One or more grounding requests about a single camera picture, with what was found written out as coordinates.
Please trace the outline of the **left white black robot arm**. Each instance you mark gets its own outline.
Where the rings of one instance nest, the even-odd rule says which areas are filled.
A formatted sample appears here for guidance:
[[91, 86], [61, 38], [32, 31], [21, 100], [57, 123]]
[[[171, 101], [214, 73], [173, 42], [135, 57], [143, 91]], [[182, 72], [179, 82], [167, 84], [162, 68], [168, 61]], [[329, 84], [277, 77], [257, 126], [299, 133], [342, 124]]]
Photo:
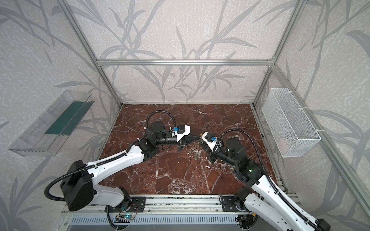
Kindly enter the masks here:
[[105, 205], [119, 207], [130, 205], [132, 200], [125, 189], [100, 185], [100, 182], [128, 167], [143, 163], [160, 152], [160, 146], [176, 145], [183, 149], [200, 137], [191, 134], [188, 125], [177, 125], [168, 111], [156, 110], [145, 121], [145, 134], [117, 154], [84, 163], [74, 162], [68, 172], [52, 182], [45, 190], [46, 198], [65, 202], [69, 211], [86, 206]]

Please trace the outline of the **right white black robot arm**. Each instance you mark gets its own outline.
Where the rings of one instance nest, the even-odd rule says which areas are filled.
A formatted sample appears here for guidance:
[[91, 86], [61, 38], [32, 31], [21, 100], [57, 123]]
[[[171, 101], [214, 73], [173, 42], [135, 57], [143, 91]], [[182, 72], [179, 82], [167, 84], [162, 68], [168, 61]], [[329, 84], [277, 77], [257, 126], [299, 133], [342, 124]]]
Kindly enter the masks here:
[[210, 162], [217, 159], [230, 164], [234, 176], [245, 184], [234, 195], [236, 207], [248, 210], [268, 222], [278, 231], [329, 231], [330, 224], [315, 218], [299, 207], [268, 175], [261, 161], [256, 163], [247, 156], [240, 139], [223, 141], [213, 133], [205, 132], [200, 145], [209, 153]]

